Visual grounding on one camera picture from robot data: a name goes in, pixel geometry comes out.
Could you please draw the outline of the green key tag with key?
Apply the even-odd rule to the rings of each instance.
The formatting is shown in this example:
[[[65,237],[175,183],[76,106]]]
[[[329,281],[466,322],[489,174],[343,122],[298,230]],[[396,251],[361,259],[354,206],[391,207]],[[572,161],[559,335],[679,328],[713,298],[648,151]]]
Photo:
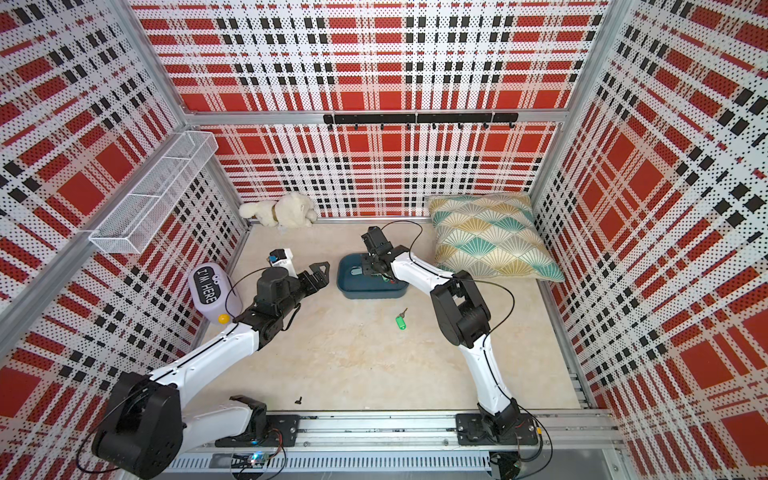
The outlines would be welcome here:
[[[400,330],[405,330],[407,328],[407,324],[405,321],[407,309],[403,310],[401,313],[399,313],[396,316],[396,324]]]

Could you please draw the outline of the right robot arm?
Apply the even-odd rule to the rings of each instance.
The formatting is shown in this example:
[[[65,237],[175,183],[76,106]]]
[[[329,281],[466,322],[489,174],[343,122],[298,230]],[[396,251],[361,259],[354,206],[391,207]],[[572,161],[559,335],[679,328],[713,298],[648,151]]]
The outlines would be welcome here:
[[[427,294],[438,327],[460,350],[471,373],[484,437],[509,441],[524,424],[517,400],[504,383],[491,342],[491,312],[475,280],[464,271],[450,273],[411,254],[395,249],[382,255],[362,256],[363,273],[405,282]]]

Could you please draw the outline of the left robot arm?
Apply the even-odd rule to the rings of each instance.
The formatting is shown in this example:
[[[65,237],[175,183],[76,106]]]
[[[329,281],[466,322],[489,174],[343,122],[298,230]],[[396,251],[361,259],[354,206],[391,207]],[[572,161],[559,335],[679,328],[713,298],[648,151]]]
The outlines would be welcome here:
[[[288,330],[302,301],[328,285],[329,269],[327,262],[298,274],[283,266],[262,269],[253,303],[231,326],[148,374],[121,374],[102,420],[82,445],[112,470],[152,479],[179,454],[206,443],[280,438],[281,431],[268,423],[266,404],[244,395],[208,412],[184,410],[205,386]]]

